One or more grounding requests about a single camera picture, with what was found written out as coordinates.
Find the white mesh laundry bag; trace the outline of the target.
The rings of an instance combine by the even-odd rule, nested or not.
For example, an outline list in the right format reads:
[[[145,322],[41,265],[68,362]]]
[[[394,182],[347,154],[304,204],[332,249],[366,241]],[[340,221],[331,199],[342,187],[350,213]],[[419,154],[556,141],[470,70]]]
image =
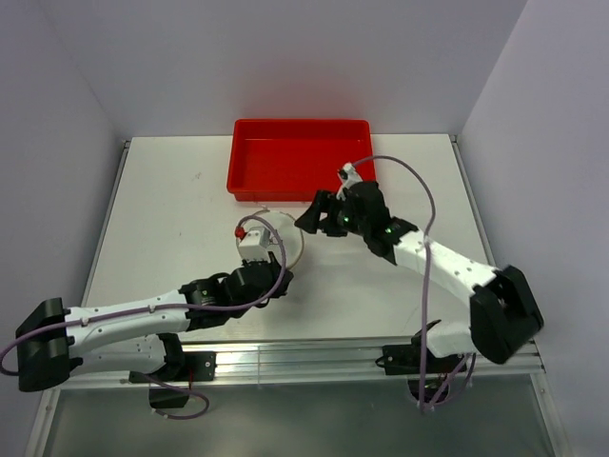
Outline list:
[[[288,213],[270,209],[258,210],[253,216],[254,219],[248,218],[239,227],[267,228],[270,231],[269,254],[273,254],[278,263],[285,259],[287,269],[294,268],[305,250],[304,235],[294,226],[295,218]]]

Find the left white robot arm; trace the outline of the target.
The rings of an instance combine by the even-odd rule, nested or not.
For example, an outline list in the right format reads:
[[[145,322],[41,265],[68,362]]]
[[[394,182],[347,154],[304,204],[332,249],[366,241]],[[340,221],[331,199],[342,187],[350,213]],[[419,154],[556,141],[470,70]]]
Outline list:
[[[285,296],[292,279],[277,260],[253,261],[136,302],[67,308],[45,300],[15,331],[18,388],[42,391],[72,376],[125,370],[172,381],[186,367],[180,333],[263,308]]]

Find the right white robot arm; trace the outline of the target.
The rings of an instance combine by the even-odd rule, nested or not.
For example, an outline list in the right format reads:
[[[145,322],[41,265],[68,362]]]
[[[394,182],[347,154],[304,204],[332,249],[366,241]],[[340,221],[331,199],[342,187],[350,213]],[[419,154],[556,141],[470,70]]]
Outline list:
[[[423,319],[408,344],[383,348],[379,362],[388,375],[461,372],[474,366],[461,361],[464,355],[481,354],[503,365],[543,328],[537,302],[519,269],[478,263],[431,241],[426,231],[390,214],[375,181],[318,191],[295,226],[328,237],[358,235],[372,254],[419,273],[422,315],[428,313],[431,284],[465,305],[467,320]]]

